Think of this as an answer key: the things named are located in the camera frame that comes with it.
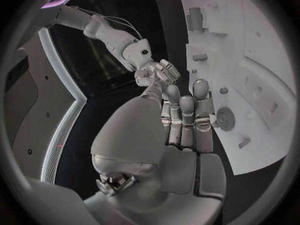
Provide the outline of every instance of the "gray robot hand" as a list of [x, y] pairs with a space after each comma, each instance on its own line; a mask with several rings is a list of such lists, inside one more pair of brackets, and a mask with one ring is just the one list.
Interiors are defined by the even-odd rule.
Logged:
[[193, 96], [181, 97], [176, 85], [168, 86], [161, 112], [167, 145], [199, 153], [213, 151], [210, 122], [213, 105], [208, 93], [209, 84], [203, 79], [194, 82]]

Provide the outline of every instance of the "wire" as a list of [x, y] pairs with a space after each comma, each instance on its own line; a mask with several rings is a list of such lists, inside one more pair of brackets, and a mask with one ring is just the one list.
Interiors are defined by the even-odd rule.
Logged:
[[[138, 30], [137, 30], [137, 29], [136, 29], [129, 21], [127, 21], [126, 19], [124, 19], [124, 18], [122, 18], [122, 17], [117, 17], [117, 16], [105, 16], [105, 15], [99, 14], [99, 13], [97, 13], [97, 12], [95, 12], [95, 11], [87, 10], [87, 9], [84, 9], [84, 8], [81, 8], [81, 7], [78, 7], [78, 6], [70, 6], [70, 7], [71, 7], [71, 8], [78, 9], [78, 10], [81, 10], [81, 11], [83, 11], [83, 12], [86, 12], [86, 13], [89, 13], [89, 14], [92, 14], [92, 15], [98, 15], [98, 16], [103, 17], [103, 18], [105, 18], [105, 19], [107, 19], [107, 20], [110, 20], [110, 21], [112, 21], [112, 22], [114, 22], [114, 23], [121, 24], [121, 25], [124, 25], [124, 26], [126, 26], [126, 27], [129, 27], [129, 28], [131, 28], [132, 30], [134, 30], [134, 31], [136, 32], [136, 34], [138, 35], [138, 37], [139, 37], [140, 40], [143, 39], [143, 37], [142, 37], [142, 35], [139, 33], [139, 31], [138, 31]], [[114, 20], [114, 19], [120, 19], [120, 20], [122, 20], [122, 21], [125, 21], [127, 24], [124, 23], [124, 22], [121, 22], [121, 21], [116, 21], [116, 20]]]

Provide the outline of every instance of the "purple light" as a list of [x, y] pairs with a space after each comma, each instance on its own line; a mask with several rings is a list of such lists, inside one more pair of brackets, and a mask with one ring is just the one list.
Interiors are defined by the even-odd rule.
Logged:
[[48, 2], [45, 5], [43, 5], [41, 8], [42, 9], [52, 8], [52, 7], [63, 4], [65, 1], [67, 1], [67, 0], [58, 0], [58, 1]]

